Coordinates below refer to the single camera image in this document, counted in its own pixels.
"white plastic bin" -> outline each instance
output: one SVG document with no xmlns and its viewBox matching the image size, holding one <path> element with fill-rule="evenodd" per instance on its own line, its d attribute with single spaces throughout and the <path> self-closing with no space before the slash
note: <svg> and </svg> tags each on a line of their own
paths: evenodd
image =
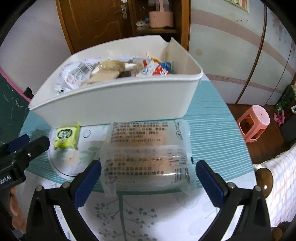
<svg viewBox="0 0 296 241">
<path fill-rule="evenodd" d="M 64 65 L 120 54 L 171 62 L 175 74 L 128 77 L 106 81 L 58 95 L 54 84 Z M 143 36 L 97 45 L 70 56 L 40 87 L 29 109 L 54 128 L 111 122 L 175 119 L 184 116 L 203 75 L 196 60 L 173 38 Z"/>
</svg>

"green chalkboard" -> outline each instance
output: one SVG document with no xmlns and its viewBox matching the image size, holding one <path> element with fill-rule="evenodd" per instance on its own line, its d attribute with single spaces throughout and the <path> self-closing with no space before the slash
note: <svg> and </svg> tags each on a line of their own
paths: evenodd
<svg viewBox="0 0 296 241">
<path fill-rule="evenodd" d="M 18 138 L 29 113 L 28 104 L 0 75 L 0 146 Z"/>
</svg>

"pink plastic stool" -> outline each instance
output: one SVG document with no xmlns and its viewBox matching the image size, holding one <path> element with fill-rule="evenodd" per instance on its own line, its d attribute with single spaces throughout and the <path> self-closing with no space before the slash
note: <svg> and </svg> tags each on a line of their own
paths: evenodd
<svg viewBox="0 0 296 241">
<path fill-rule="evenodd" d="M 253 124 L 247 133 L 242 131 L 241 122 L 243 120 L 246 120 L 249 124 Z M 270 118 L 263 107 L 255 104 L 237 120 L 237 124 L 245 142 L 255 142 L 270 124 Z"/>
</svg>

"wooden floor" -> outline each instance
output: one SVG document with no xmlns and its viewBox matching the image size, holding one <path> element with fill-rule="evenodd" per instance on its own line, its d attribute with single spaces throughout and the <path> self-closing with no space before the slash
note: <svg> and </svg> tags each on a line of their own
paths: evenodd
<svg viewBox="0 0 296 241">
<path fill-rule="evenodd" d="M 251 107 L 242 104 L 227 105 L 236 120 Z M 270 124 L 257 141 L 247 143 L 252 162 L 256 164 L 270 160 L 289 149 L 284 143 L 277 123 L 274 121 L 274 106 L 265 105 L 263 108 L 270 117 Z"/>
</svg>

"small green snack package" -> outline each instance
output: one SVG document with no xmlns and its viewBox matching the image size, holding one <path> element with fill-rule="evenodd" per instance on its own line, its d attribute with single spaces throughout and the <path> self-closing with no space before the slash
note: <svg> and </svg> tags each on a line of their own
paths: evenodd
<svg viewBox="0 0 296 241">
<path fill-rule="evenodd" d="M 54 148 L 73 148 L 77 149 L 80 125 L 76 127 L 58 128 L 54 139 Z"/>
</svg>

